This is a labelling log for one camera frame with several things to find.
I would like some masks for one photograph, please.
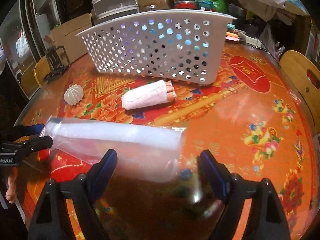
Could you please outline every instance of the pink and white wrapped toy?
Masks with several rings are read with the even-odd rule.
[[[159,80],[132,90],[122,96],[122,107],[126,110],[154,106],[174,100],[176,93],[171,81]]]

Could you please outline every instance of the perforated basket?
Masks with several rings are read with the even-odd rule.
[[[213,83],[230,15],[160,10],[117,18],[78,34],[100,73]]]

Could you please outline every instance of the orange floral tablecloth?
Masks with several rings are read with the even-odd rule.
[[[45,123],[50,115],[153,126],[187,127],[179,177],[153,184],[115,171],[96,211],[111,239],[207,239],[219,217],[214,195],[197,172],[196,157],[209,149],[230,172],[245,179],[272,180],[284,207],[292,240],[315,215],[318,191],[313,134],[304,105],[261,52],[226,44],[219,73],[210,86],[173,82],[173,103],[134,111],[122,108],[128,90],[158,80],[132,75],[101,75],[88,55],[38,96],[23,124]],[[73,84],[84,89],[76,106],[63,100]],[[31,217],[45,180],[72,179],[90,165],[70,155],[42,151],[19,171],[18,198]],[[250,210],[245,202],[234,239],[240,239]],[[71,201],[69,215],[77,239],[84,239]]]

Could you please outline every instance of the brown cardboard box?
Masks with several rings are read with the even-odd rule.
[[[156,5],[156,10],[170,9],[170,0],[138,0],[140,12],[147,11],[146,6]]]
[[[80,37],[75,37],[75,35],[92,27],[91,17],[91,13],[87,13],[74,18],[54,28],[50,35],[47,35],[44,40],[50,45],[63,45],[69,61],[72,63],[88,52],[82,39]],[[62,50],[61,52],[58,52],[58,54],[63,58]]]

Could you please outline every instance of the wooden chair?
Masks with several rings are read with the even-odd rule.
[[[51,71],[50,67],[49,67],[49,63],[47,61],[47,57],[43,56],[41,58],[41,60],[38,61],[38,63],[36,64],[36,67],[34,69],[34,76],[36,79],[36,82],[38,83],[38,85],[40,87],[42,87],[45,83],[45,81],[43,80],[43,78],[49,74]]]
[[[21,76],[21,87],[27,96],[31,96],[32,93],[39,87],[35,76],[33,74],[33,69],[35,68],[35,63],[31,64]]]
[[[294,50],[282,56],[280,66],[307,103],[316,132],[320,133],[320,71],[304,55]]]

